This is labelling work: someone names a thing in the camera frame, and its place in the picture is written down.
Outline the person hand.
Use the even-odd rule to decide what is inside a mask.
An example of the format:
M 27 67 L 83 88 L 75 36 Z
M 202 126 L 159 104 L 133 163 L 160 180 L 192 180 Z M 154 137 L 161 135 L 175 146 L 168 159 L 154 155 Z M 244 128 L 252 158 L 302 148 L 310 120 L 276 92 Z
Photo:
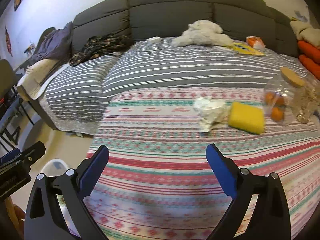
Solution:
M 8 197 L 5 200 L 5 206 L 9 218 L 11 219 L 15 229 L 17 230 L 21 239 L 24 239 L 24 220 L 25 212 L 16 204 L 13 203 L 12 198 Z

